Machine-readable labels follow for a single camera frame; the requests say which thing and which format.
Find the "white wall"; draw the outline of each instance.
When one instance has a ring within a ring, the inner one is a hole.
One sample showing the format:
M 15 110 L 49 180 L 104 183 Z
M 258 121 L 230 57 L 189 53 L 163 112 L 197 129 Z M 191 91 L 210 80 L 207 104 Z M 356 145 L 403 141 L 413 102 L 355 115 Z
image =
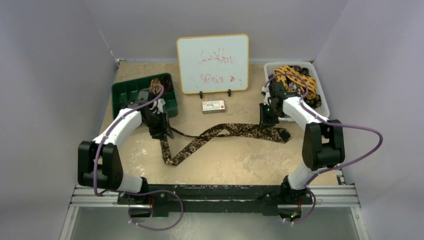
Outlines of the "white wall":
M 331 118 L 379 129 L 381 149 L 344 169 L 371 240 L 424 236 L 424 1 L 349 0 L 315 67 Z M 377 137 L 345 131 L 346 159 Z
M 59 238 L 115 71 L 83 0 L 1 3 L 1 239 Z
M 86 0 L 114 56 L 177 61 L 180 37 L 245 33 L 251 61 L 312 60 L 347 0 Z

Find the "wooden table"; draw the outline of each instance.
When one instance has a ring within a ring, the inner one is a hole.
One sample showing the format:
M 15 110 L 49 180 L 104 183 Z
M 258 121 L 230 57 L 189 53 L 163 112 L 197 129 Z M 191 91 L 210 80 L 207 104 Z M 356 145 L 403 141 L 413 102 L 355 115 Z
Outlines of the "wooden table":
M 264 100 L 261 88 L 265 83 L 263 64 L 249 66 L 249 87 L 245 91 L 199 95 L 181 92 L 177 63 L 124 62 L 119 66 L 116 83 L 150 75 L 170 73 L 178 103 L 178 116 L 170 125 L 183 133 L 198 135 L 221 123 L 259 123 L 259 103 Z M 224 100 L 225 113 L 202 113 L 202 101 Z M 112 122 L 109 100 L 102 128 Z M 126 173 L 146 177 L 152 184 L 220 184 L 220 185 L 279 185 L 302 161 L 303 130 L 296 123 L 281 123 L 292 135 L 287 143 L 276 143 L 245 137 L 214 138 L 184 160 L 179 166 L 164 164 L 159 140 L 152 139 L 145 126 L 137 128 L 120 150 Z M 169 138 L 172 156 L 192 139 L 174 134 Z M 313 185 L 337 185 L 333 172 L 318 177 Z

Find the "green bin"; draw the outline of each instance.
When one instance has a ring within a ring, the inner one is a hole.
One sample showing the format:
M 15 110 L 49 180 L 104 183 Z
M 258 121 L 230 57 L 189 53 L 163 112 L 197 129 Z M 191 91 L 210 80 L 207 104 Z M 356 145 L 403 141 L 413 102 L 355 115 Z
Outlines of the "green bin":
M 170 91 L 163 94 L 163 99 L 165 100 L 165 106 L 163 110 L 167 113 L 168 118 L 173 118 L 178 115 L 177 108 L 177 98 L 175 96 L 174 83 L 172 82 L 171 74 L 161 73 L 152 76 L 146 76 L 134 80 L 117 82 L 112 86 L 112 111 L 113 119 L 115 119 L 119 111 L 122 109 L 122 106 L 128 102 L 134 101 L 137 99 L 140 90 L 148 89 L 150 87 L 150 82 L 155 79 L 161 79 L 164 76 L 168 76 L 171 79 L 172 88 Z

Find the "small white box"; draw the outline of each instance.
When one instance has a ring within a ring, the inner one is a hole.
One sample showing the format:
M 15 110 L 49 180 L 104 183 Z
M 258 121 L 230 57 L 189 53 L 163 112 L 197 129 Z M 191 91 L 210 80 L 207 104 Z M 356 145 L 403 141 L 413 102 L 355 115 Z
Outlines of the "small white box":
M 316 80 L 316 93 L 321 96 L 321 106 L 318 108 L 315 108 L 315 111 L 322 116 L 328 118 L 330 116 L 330 110 L 329 106 L 326 101 L 326 96 L 324 95 L 323 88 L 321 87 L 320 80 L 318 79 L 317 71 L 315 70 L 314 65 L 308 61 L 283 61 L 283 62 L 268 62 L 263 66 L 265 71 L 265 82 L 268 82 L 268 76 L 271 74 L 274 74 L 274 71 L 278 68 L 281 68 L 285 65 L 297 65 L 301 66 L 302 68 L 309 69 L 309 75 L 313 77 Z M 278 120 L 280 121 L 287 121 L 287 122 L 293 122 L 293 118 L 291 117 L 279 117 Z
M 225 113 L 225 104 L 223 100 L 203 101 L 201 103 L 203 114 Z

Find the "red handwriting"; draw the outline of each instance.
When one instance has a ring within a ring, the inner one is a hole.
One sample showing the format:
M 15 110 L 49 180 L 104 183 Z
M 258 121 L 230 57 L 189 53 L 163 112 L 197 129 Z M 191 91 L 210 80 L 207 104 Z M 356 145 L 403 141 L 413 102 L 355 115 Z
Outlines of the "red handwriting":
M 218 50 L 209 52 L 207 50 L 203 50 L 200 53 L 200 60 L 198 61 L 199 65 L 202 65 L 206 62 L 219 62 L 222 64 L 232 64 L 234 62 L 234 57 L 227 56 L 224 52 L 224 48 L 218 47 Z
M 200 78 L 205 83 L 215 83 L 215 84 L 223 83 L 225 80 L 229 82 L 234 82 L 236 80 L 234 76 L 229 76 L 224 78 L 223 76 L 211 75 L 210 73 L 201 74 Z

